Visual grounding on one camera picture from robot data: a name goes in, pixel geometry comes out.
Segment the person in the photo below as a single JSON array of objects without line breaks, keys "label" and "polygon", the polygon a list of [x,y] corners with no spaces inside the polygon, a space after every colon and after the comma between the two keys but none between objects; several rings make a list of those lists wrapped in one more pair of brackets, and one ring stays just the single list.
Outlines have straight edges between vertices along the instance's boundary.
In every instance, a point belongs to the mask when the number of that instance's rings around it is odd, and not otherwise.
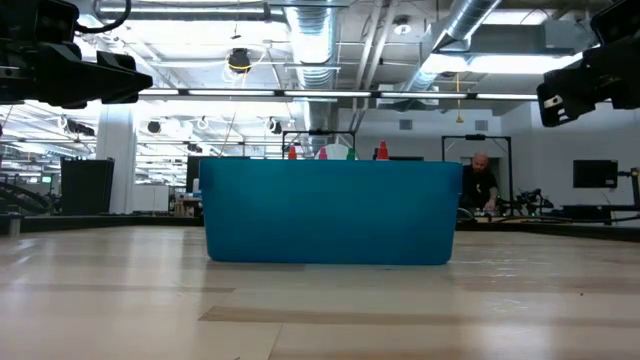
[{"label": "person", "polygon": [[476,153],[470,164],[463,166],[460,207],[494,212],[498,196],[497,180],[489,169],[489,157],[484,153]]}]

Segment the white square pillar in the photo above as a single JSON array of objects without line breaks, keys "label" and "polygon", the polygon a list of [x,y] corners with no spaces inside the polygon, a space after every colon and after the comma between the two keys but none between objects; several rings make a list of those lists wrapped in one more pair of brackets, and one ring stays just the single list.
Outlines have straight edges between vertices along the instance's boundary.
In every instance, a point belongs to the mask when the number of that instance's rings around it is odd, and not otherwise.
[{"label": "white square pillar", "polygon": [[98,118],[98,159],[114,162],[109,212],[133,212],[137,124],[129,105],[102,105]]}]

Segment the blue plastic bin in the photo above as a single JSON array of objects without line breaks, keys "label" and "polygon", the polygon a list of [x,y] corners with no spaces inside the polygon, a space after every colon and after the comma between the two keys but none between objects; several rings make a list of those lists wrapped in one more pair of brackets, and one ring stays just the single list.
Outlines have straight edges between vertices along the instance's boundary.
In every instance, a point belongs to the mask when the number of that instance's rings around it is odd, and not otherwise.
[{"label": "blue plastic bin", "polygon": [[199,170],[214,261],[442,265],[452,256],[459,163],[210,158]]}]

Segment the long ceiling light strip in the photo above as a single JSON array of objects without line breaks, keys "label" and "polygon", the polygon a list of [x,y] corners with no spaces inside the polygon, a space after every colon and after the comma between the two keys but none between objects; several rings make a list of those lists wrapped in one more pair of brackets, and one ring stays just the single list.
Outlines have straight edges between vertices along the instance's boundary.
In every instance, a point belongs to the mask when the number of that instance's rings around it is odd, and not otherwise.
[{"label": "long ceiling light strip", "polygon": [[396,92],[396,91],[338,91],[338,90],[251,90],[251,89],[160,89],[140,92],[140,97],[272,97],[272,98],[356,98],[410,100],[498,100],[535,101],[533,94],[474,93],[474,92]]}]

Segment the upright silver spiral duct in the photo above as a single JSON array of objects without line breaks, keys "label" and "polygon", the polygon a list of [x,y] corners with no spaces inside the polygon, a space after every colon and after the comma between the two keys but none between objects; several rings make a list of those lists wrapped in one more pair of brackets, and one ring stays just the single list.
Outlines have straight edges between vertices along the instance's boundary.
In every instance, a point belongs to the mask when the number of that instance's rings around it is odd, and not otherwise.
[{"label": "upright silver spiral duct", "polygon": [[[337,10],[331,7],[287,7],[284,9],[290,28],[294,60],[302,64],[296,69],[303,90],[334,90],[337,71],[330,68],[336,61]],[[309,130],[336,130],[338,108],[327,99],[309,100],[303,106]]]}]

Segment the low black frame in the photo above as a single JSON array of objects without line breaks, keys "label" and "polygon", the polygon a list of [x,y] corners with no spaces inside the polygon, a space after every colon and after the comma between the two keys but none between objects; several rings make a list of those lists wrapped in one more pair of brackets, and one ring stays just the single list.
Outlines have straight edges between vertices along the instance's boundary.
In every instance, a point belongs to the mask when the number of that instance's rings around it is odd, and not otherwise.
[{"label": "low black frame", "polygon": [[297,151],[297,160],[316,160],[314,158],[317,151],[328,144],[341,144],[353,148],[356,158],[358,155],[355,149],[356,134],[353,131],[337,130],[289,130],[281,134],[281,158],[288,159],[288,150],[294,146]]}]

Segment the black cabinet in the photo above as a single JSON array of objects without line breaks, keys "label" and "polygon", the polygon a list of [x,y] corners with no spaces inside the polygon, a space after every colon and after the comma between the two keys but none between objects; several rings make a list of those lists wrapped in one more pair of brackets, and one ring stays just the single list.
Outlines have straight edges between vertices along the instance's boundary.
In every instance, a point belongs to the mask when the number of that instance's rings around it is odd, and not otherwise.
[{"label": "black cabinet", "polygon": [[61,209],[64,215],[100,215],[110,209],[115,161],[61,161]]}]

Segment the black monitor on arm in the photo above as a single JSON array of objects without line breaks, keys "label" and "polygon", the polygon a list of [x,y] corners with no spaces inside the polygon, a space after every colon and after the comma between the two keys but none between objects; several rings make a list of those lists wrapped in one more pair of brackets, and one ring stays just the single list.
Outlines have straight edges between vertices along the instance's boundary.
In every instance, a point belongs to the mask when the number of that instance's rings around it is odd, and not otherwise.
[{"label": "black monitor on arm", "polygon": [[615,160],[574,160],[574,188],[616,188],[618,186],[618,162]]}]

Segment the black rectangular stand frame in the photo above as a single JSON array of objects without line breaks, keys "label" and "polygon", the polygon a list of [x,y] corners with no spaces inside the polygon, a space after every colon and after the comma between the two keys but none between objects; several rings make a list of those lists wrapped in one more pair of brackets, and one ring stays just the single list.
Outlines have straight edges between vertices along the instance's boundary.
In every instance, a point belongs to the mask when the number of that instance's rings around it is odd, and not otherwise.
[{"label": "black rectangular stand frame", "polygon": [[486,141],[491,140],[495,144],[498,144],[497,140],[504,140],[506,142],[506,148],[503,151],[507,154],[507,170],[508,170],[508,191],[509,201],[514,200],[514,182],[513,182],[513,155],[512,155],[512,137],[511,136],[491,136],[484,134],[467,134],[467,135],[442,135],[440,137],[440,154],[441,161],[445,162],[446,154],[448,152],[446,148],[446,141],[448,139],[464,140],[464,141]]}]

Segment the slanted silver spiral duct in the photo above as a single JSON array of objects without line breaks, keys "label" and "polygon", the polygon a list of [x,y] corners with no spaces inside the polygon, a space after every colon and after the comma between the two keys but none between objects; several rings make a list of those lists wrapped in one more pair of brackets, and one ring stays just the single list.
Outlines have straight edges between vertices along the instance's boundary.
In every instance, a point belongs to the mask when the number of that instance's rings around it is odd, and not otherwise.
[{"label": "slanted silver spiral duct", "polygon": [[402,87],[403,92],[429,90],[442,70],[437,70],[435,54],[449,47],[454,53],[470,49],[471,38],[502,0],[454,0],[449,14],[428,25],[420,43],[420,66]]}]

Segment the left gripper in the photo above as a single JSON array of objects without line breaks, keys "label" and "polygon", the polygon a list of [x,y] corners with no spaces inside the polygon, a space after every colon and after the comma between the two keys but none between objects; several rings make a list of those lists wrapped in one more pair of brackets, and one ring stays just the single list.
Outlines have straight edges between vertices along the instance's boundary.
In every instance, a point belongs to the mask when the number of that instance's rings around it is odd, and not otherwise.
[{"label": "left gripper", "polygon": [[52,106],[135,103],[139,93],[153,85],[152,77],[137,72],[135,60],[124,54],[96,52],[96,61],[83,61],[69,47],[42,48],[42,95],[38,71],[40,43],[0,42],[0,105],[26,100]]}]

